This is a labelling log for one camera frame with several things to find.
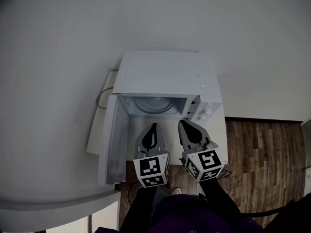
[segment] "purple shirt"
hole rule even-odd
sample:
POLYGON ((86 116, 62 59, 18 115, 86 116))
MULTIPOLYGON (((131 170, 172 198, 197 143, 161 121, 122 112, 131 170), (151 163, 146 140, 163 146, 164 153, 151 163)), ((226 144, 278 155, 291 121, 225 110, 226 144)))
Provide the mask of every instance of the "purple shirt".
MULTIPOLYGON (((197 197, 174 195, 164 198, 155 206, 149 233, 256 233, 262 227, 251 218, 235 218, 227 221, 212 211, 197 197)), ((98 228, 96 233, 112 233, 115 230, 98 228)))

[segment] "cable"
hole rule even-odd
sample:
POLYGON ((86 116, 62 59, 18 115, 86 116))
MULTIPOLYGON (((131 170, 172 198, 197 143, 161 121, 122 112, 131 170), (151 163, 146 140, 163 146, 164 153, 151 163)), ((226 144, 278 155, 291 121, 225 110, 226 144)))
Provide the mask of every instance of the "cable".
POLYGON ((139 182, 139 180, 135 180, 135 181, 133 181, 131 184, 130 184, 130 186, 128 187, 128 189, 127 189, 127 203, 128 203, 128 205, 129 206, 132 206, 132 203, 131 203, 131 200, 130 200, 130 190, 131 190, 131 188, 132 188, 132 186, 134 185, 134 184, 136 184, 137 182, 139 182))
POLYGON ((228 169, 227 170, 223 170, 223 171, 225 171, 225 173, 222 176, 220 176, 217 180, 220 180, 222 178, 226 178, 226 177, 228 177, 228 176, 230 176, 232 174, 232 172, 230 171, 230 164, 227 161, 224 161, 224 162, 227 163, 228 169))
POLYGON ((277 208, 277 209, 270 210, 270 211, 266 211, 266 212, 255 212, 255 213, 235 213, 235 215, 239 215, 239 216, 241 216, 241 217, 262 217, 262 216, 270 216, 270 215, 279 213, 279 212, 281 212, 281 211, 284 210, 284 209, 288 209, 288 208, 289 208, 288 206, 292 206, 293 203, 295 203, 295 201, 294 201, 294 200, 291 200, 291 201, 289 201, 289 203, 288 203, 287 205, 282 206, 282 207, 277 208))
POLYGON ((101 96, 102 96, 103 92, 106 91, 106 90, 110 90, 110 89, 113 89, 113 87, 110 87, 110 88, 107 88, 107 89, 103 90, 103 91, 98 95, 98 97, 97 97, 96 100, 95 100, 97 107, 99 107, 99 108, 101 108, 101 109, 107 109, 107 107, 100 107, 100 106, 99 106, 99 100, 101 99, 101 96))

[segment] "microwave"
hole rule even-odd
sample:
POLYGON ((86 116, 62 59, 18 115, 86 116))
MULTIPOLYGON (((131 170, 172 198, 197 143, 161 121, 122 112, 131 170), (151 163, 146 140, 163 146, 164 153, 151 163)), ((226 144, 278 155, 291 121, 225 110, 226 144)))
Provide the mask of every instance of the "microwave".
POLYGON ((214 64, 208 54, 125 53, 101 124, 98 185, 125 181, 130 117, 200 122, 208 120, 221 104, 214 64))

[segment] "power cord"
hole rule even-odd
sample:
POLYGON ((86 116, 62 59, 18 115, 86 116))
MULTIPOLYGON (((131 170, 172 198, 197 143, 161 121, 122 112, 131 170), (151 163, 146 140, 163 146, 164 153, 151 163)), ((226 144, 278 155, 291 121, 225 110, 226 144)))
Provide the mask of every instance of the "power cord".
POLYGON ((103 92, 105 92, 105 91, 107 91, 107 90, 110 90, 110 89, 113 89, 113 87, 110 87, 110 88, 107 88, 107 89, 103 90, 103 91, 98 95, 98 97, 97 97, 96 100, 95 100, 97 107, 99 107, 99 108, 101 108, 101 109, 107 109, 107 107, 100 107, 100 106, 99 106, 99 100, 101 99, 101 96, 102 96, 103 92))
POLYGON ((225 173, 222 176, 220 176, 217 180, 220 180, 222 178, 226 178, 226 177, 228 177, 228 176, 230 176, 232 174, 232 172, 230 171, 230 164, 227 161, 224 161, 224 162, 227 163, 228 169, 227 170, 223 170, 223 171, 225 171, 225 173))
POLYGON ((131 203, 131 200, 130 200, 130 190, 131 190, 132 186, 134 184, 136 184, 137 182, 139 182, 139 180, 135 180, 134 182, 132 182, 130 184, 130 186, 128 187, 128 189, 127 189, 127 203, 128 203, 129 206, 132 206, 132 203, 131 203))

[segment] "black cable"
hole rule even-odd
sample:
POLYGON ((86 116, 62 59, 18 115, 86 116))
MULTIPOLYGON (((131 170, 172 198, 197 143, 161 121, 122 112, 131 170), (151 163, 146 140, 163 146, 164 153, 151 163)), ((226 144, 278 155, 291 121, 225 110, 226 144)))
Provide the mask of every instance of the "black cable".
POLYGON ((288 206, 289 204, 294 203, 294 200, 291 200, 287 205, 277 208, 277 209, 273 209, 270 211, 266 211, 266 212, 256 212, 256 213, 236 213, 236 215, 239 215, 241 217, 262 217, 262 216, 270 216, 276 213, 279 213, 280 211, 284 210, 286 208, 286 206, 288 206))
POLYGON ((222 178, 226 178, 226 177, 228 177, 228 176, 230 176, 231 174, 232 174, 232 172, 231 171, 229 171, 229 170, 225 170, 226 172, 222 175, 222 176, 220 176, 217 180, 220 180, 220 179, 222 179, 222 178))
POLYGON ((113 89, 113 87, 110 87, 110 88, 107 88, 107 89, 103 90, 103 91, 98 95, 98 97, 97 97, 96 100, 95 100, 97 107, 99 107, 99 108, 101 108, 101 109, 107 109, 107 107, 100 107, 100 106, 99 106, 99 100, 101 99, 101 96, 102 96, 103 92, 105 92, 106 90, 110 90, 110 89, 113 89))
POLYGON ((137 182, 139 182, 139 180, 135 180, 134 182, 132 182, 130 184, 130 186, 128 187, 128 189, 127 189, 127 203, 128 203, 129 206, 132 206, 132 203, 131 203, 131 200, 130 200, 130 190, 131 190, 132 186, 134 184, 136 184, 137 182))

